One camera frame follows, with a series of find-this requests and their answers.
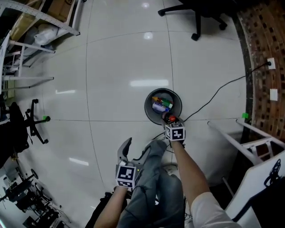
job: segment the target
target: brick wall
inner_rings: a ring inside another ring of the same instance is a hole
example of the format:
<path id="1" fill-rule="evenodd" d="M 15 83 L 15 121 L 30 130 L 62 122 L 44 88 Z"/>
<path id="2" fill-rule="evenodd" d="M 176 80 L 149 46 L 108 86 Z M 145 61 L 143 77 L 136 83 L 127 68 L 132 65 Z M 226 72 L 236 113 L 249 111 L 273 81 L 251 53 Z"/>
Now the brick wall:
<path id="1" fill-rule="evenodd" d="M 259 3 L 241 11 L 238 17 L 244 28 L 252 68 L 270 57 L 276 64 L 276 70 L 264 67 L 253 74 L 252 124 L 285 141 L 285 10 L 282 1 Z M 270 101 L 269 89 L 278 89 L 277 102 Z"/>

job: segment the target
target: white shirt sleeve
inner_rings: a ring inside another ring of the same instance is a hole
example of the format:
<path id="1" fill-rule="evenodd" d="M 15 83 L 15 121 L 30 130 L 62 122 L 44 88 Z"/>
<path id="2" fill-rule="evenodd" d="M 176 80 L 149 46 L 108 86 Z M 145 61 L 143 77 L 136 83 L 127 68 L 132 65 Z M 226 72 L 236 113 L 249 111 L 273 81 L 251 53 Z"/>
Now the white shirt sleeve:
<path id="1" fill-rule="evenodd" d="M 210 192 L 196 197 L 191 206 L 191 214 L 195 228 L 241 228 L 230 219 Z"/>

